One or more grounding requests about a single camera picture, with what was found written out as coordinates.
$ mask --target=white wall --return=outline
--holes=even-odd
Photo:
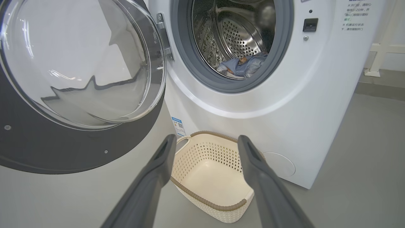
[[[389,20],[394,11],[395,0],[386,0],[386,7],[381,17],[378,30],[374,37],[373,43],[381,43],[384,32],[389,26]],[[395,33],[390,41],[390,45],[405,45],[405,9],[400,17],[400,22],[395,30]],[[376,52],[370,52],[364,68],[371,68]],[[393,71],[405,71],[405,54],[387,53],[384,57],[380,69],[387,69]]]

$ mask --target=front-load washing machine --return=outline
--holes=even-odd
[[[247,135],[280,177],[310,188],[383,7],[4,0],[0,165],[67,174],[107,164],[147,135],[164,94],[179,135]]]
[[[377,0],[150,0],[171,45],[165,100],[177,133],[247,135],[281,178],[311,188],[383,8]],[[268,53],[259,68],[220,70],[258,53]]]

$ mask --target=clothing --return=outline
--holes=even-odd
[[[247,61],[241,65],[238,65],[238,63],[243,58],[224,61],[219,64],[217,71],[224,75],[226,75],[227,71],[231,71],[231,73],[235,76],[248,78],[251,77],[262,66],[267,56],[267,52],[261,52],[254,56],[246,56]]]

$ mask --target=white plastic basket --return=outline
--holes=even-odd
[[[236,139],[199,131],[176,152],[171,181],[194,205],[225,222],[238,221],[253,199],[245,182]]]

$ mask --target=door hinge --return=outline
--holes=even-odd
[[[172,49],[170,48],[169,37],[167,36],[166,24],[164,23],[165,21],[163,13],[158,13],[157,19],[158,20],[156,25],[158,26],[160,36],[162,37],[164,55],[166,56],[166,58],[174,60]]]

